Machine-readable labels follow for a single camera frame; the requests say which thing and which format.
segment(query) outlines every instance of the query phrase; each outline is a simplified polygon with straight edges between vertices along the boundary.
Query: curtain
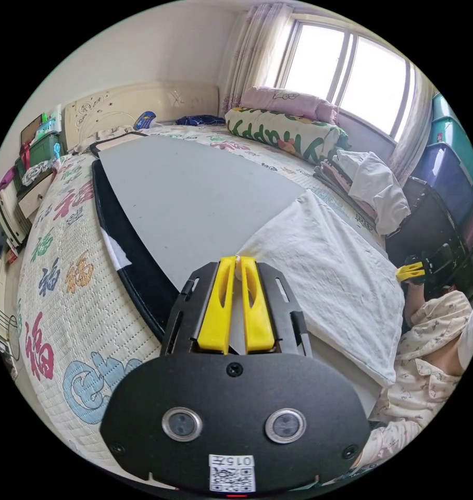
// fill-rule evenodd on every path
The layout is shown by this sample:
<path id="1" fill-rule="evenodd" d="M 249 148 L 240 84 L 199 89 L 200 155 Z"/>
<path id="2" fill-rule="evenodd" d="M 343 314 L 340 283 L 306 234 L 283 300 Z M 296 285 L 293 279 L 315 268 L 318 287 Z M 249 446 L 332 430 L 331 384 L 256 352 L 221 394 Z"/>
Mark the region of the curtain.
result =
<path id="1" fill-rule="evenodd" d="M 401 186 L 412 175 L 426 148 L 431 133 L 432 99 L 436 93 L 434 85 L 415 68 L 415 89 L 410 113 L 400 141 L 388 160 L 388 166 Z"/>
<path id="2" fill-rule="evenodd" d="M 243 92 L 254 85 L 274 85 L 286 35 L 292 28 L 293 8 L 287 4 L 262 4 L 245 14 L 232 52 L 231 66 L 223 86 L 219 115 L 240 105 Z"/>

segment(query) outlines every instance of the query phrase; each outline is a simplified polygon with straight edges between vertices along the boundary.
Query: bed sheet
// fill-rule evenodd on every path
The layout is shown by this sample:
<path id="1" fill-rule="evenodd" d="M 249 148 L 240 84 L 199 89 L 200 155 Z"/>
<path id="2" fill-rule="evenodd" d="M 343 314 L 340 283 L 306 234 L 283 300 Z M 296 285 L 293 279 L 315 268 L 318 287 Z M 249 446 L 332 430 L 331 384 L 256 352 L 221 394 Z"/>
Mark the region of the bed sheet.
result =
<path id="1" fill-rule="evenodd" d="M 243 155 L 311 189 L 342 218 L 359 224 L 367 240 L 380 242 L 374 229 L 365 228 L 349 206 L 312 177 L 313 168 L 306 162 L 236 138 L 224 127 L 168 126 L 143 132 Z M 135 367 L 158 356 L 160 343 L 109 258 L 93 199 L 94 160 L 88 152 L 63 157 L 42 201 L 21 267 L 18 336 L 37 398 L 63 441 L 97 466 L 139 481 L 117 465 L 101 439 L 99 424 L 114 387 Z M 153 479 L 148 483 L 160 485 Z"/>

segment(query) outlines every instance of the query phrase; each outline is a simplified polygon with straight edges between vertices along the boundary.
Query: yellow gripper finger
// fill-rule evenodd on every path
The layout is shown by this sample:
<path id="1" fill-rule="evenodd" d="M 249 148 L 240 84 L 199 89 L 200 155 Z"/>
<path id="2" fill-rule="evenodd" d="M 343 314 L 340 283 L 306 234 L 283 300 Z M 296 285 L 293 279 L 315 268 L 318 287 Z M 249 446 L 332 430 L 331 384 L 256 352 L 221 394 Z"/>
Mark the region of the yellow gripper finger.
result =
<path id="1" fill-rule="evenodd" d="M 413 264 L 408 264 L 407 266 L 402 266 L 396 270 L 396 279 L 398 281 L 405 281 L 410 278 L 416 278 L 418 276 L 424 276 L 426 272 L 423 269 L 422 262 L 415 262 Z"/>
<path id="2" fill-rule="evenodd" d="M 198 346 L 205 351 L 228 353 L 235 262 L 236 257 L 223 257 L 219 263 L 202 328 L 197 339 Z"/>
<path id="3" fill-rule="evenodd" d="M 275 336 L 273 335 L 256 261 L 252 257 L 240 257 L 240 265 L 242 267 L 243 324 L 246 354 L 269 351 L 275 345 Z M 250 305 L 249 294 L 252 297 L 252 305 Z"/>

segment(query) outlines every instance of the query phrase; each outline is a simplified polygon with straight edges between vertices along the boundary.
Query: cream headboard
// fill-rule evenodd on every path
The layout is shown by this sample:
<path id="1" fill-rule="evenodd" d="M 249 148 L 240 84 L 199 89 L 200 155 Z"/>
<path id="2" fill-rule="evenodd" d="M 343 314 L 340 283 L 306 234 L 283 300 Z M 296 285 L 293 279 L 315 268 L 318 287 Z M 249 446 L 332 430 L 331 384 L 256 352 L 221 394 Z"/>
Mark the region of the cream headboard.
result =
<path id="1" fill-rule="evenodd" d="M 217 115 L 216 85 L 183 81 L 135 83 L 96 92 L 68 104 L 63 110 L 63 136 L 67 149 L 99 130 L 131 126 L 145 111 L 158 122 L 189 115 Z"/>

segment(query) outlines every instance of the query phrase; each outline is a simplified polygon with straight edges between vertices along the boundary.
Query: happy pillow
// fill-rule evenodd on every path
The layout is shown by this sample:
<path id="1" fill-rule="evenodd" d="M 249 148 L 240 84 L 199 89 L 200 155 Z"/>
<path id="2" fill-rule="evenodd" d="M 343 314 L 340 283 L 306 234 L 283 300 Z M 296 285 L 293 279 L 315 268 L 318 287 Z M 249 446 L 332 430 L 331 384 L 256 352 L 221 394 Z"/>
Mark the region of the happy pillow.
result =
<path id="1" fill-rule="evenodd" d="M 251 87 L 240 99 L 243 108 L 267 109 L 337 125 L 338 106 L 314 95 L 271 87 Z"/>
<path id="2" fill-rule="evenodd" d="M 233 135 L 275 146 L 313 165 L 349 147 L 341 128 L 322 121 L 242 107 L 229 110 L 225 120 Z"/>

